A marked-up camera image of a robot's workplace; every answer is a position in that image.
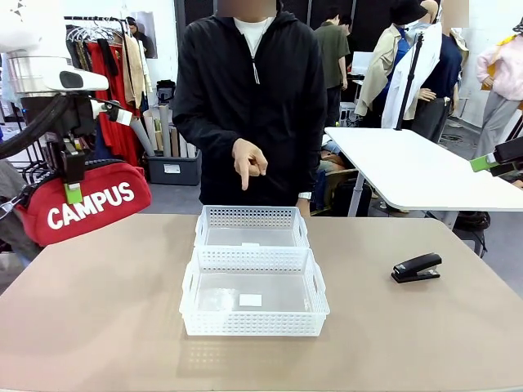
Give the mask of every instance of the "plastic basket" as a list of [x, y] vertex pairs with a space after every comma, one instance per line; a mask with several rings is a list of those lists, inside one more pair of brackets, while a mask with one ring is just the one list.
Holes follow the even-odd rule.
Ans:
[[318, 336], [330, 313], [310, 249], [195, 248], [182, 288], [190, 336]]
[[203, 206], [194, 245], [310, 247], [296, 207]]

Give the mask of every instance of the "label on storage bin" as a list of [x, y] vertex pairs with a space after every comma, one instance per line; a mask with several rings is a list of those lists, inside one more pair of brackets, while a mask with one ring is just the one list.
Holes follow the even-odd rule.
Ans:
[[262, 296], [259, 294], [240, 294], [239, 295], [240, 306], [262, 306]]
[[163, 165], [163, 171], [166, 174], [180, 174], [180, 165]]

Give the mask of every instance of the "stapler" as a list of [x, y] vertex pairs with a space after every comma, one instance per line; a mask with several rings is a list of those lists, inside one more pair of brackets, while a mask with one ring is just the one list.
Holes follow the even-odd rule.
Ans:
[[398, 283], [436, 279], [440, 277], [436, 271], [439, 264], [441, 264], [441, 257], [430, 253], [396, 265], [391, 276]]

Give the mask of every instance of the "green t-shirt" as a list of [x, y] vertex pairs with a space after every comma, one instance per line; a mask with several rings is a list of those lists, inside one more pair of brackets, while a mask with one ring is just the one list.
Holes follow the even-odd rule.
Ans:
[[343, 75], [338, 61], [351, 53], [343, 28], [330, 22], [324, 22], [315, 31], [315, 34], [320, 42], [325, 86], [327, 88], [340, 86]]

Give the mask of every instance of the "white shirt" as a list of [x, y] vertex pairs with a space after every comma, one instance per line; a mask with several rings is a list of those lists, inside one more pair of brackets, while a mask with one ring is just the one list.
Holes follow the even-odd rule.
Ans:
[[[441, 52], [441, 23], [433, 24], [423, 31], [423, 45], [419, 52], [418, 63], [414, 70], [414, 80], [410, 88], [409, 98], [406, 108], [413, 103], [419, 89], [431, 75], [434, 68], [440, 62]], [[413, 61], [416, 44], [410, 48], [409, 52], [398, 63], [394, 70], [391, 80], [391, 87], [387, 95], [387, 102], [382, 116], [382, 128], [396, 128], [398, 117], [400, 116], [401, 104], [405, 95], [410, 65]]]
[[274, 19], [275, 18], [271, 17], [261, 22], [248, 23], [235, 18], [236, 28], [245, 36], [245, 39], [247, 39], [248, 48], [250, 49], [253, 58], [260, 46], [263, 34], [265, 34]]

